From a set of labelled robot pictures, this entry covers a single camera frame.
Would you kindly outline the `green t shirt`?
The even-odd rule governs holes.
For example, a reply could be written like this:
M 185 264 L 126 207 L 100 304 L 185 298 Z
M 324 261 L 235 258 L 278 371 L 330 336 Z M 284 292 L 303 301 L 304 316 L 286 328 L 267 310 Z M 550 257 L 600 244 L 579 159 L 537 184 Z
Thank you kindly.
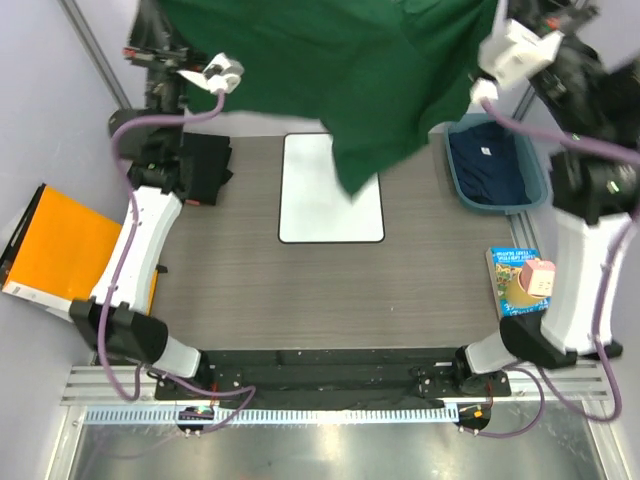
M 470 103 L 493 1 L 163 1 L 197 50 L 238 60 L 228 113 L 319 121 L 338 180 L 358 193 Z

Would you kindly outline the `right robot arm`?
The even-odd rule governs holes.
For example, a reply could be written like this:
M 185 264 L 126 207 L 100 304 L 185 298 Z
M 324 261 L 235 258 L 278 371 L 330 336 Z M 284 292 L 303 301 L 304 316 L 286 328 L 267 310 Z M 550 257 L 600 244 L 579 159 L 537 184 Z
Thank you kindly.
M 518 361 L 556 370 L 623 352 L 611 312 L 639 220 L 639 64 L 606 71 L 577 38 L 597 13 L 594 5 L 545 11 L 511 1 L 481 45 L 473 101 L 489 108 L 499 89 L 528 79 L 558 123 L 553 132 L 499 118 L 509 130 L 561 145 L 550 171 L 558 247 L 549 307 L 506 316 L 496 333 L 457 351 L 451 380 L 462 394 Z

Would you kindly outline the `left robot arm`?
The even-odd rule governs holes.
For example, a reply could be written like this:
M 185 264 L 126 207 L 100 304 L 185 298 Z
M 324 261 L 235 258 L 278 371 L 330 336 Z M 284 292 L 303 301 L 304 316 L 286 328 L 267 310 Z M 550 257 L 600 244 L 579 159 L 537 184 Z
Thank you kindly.
M 87 298 L 71 302 L 69 316 L 101 364 L 128 360 L 177 376 L 179 388 L 200 399 L 213 385 L 204 355 L 150 314 L 149 294 L 193 175 L 183 153 L 187 79 L 199 76 L 207 60 L 156 1 L 139 2 L 123 55 L 146 71 L 144 106 L 120 109 L 108 121 L 127 213 L 103 273 Z

